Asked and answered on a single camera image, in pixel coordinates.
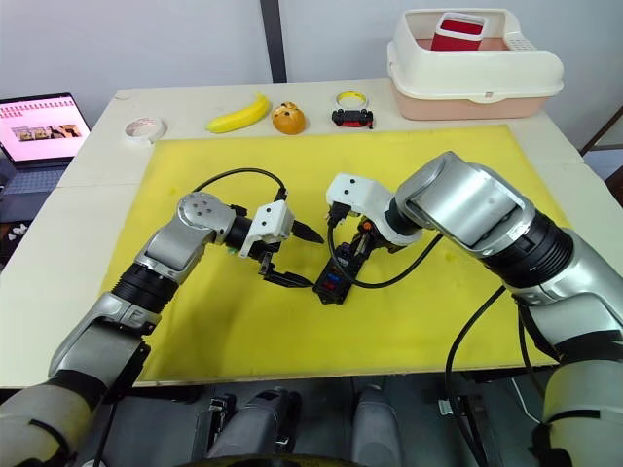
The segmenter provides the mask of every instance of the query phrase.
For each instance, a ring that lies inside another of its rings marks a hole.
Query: banana
[[[272,108],[271,102],[264,94],[257,93],[255,102],[248,107],[222,115],[209,122],[205,129],[212,133],[225,133],[244,126],[252,125],[261,120]]]

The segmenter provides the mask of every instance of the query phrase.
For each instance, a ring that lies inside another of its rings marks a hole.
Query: white container lid
[[[508,51],[436,52],[416,39],[432,39],[449,10],[411,10],[398,21],[387,46],[387,72],[397,89],[415,99],[468,99],[479,104],[506,98],[549,97],[563,88],[563,64],[537,50],[521,33],[519,22],[502,9],[452,9],[484,17],[485,38],[500,38]]]

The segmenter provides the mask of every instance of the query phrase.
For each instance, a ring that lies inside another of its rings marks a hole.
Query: roll of tape
[[[126,126],[126,136],[142,144],[154,144],[163,137],[165,132],[165,122],[152,117],[134,120]]]
[[[361,110],[368,106],[368,97],[363,92],[345,90],[335,96],[335,105],[345,110]]]

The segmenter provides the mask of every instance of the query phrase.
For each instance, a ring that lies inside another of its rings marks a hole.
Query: laptop screen
[[[68,161],[88,135],[69,93],[0,100],[0,143],[16,165]]]

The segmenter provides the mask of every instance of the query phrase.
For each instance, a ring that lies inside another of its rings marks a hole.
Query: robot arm
[[[547,386],[544,428],[535,430],[537,456],[546,462],[563,450],[573,466],[623,465],[615,441],[623,437],[623,278],[593,248],[498,174],[452,152],[395,195],[340,174],[327,200],[342,207],[331,212],[366,216],[396,245],[439,231],[496,273],[537,347],[561,363]]]
[[[207,243],[225,243],[258,260],[260,273],[278,285],[312,285],[297,274],[274,271],[271,257],[290,233],[316,242],[319,235],[295,221],[283,199],[261,206],[253,220],[245,214],[201,192],[179,201],[170,222],[60,345],[48,381],[0,407],[0,465],[65,465],[97,406],[121,399],[138,377],[150,351],[142,337],[154,331]]]

